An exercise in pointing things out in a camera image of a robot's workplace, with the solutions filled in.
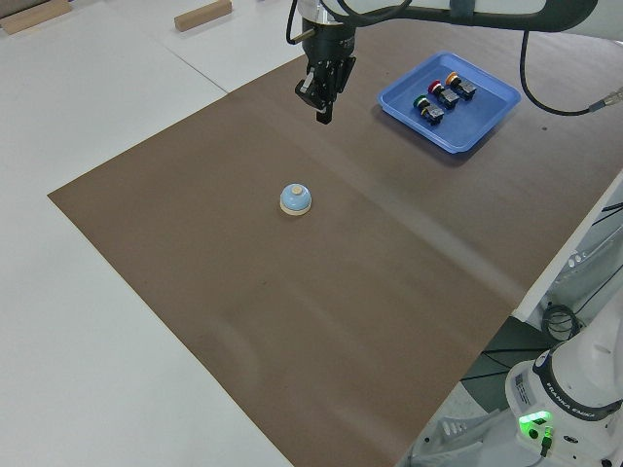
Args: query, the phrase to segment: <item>blue tray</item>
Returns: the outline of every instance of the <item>blue tray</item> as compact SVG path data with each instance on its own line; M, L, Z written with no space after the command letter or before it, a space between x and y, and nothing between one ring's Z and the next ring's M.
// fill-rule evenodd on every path
M444 108L441 123L431 126L413 106L413 101L427 94L431 102L439 105L427 93L428 85L434 80L444 84L452 71L472 82L478 90L472 100L461 100L453 110ZM431 56L379 94L379 103L389 115L453 154L471 149L520 100L517 90L449 52Z

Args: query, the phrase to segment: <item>brown paper sheet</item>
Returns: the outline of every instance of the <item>brown paper sheet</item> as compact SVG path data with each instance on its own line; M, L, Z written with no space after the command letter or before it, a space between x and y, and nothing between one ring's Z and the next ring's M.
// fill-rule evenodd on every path
M442 48L516 84L518 33L395 21L357 41L330 126L294 95L298 59L51 194L297 467L396 462L622 165L620 113L522 102L451 157L375 103ZM614 44L555 41L531 60L586 55L566 92L621 76ZM313 204L293 219L295 181Z

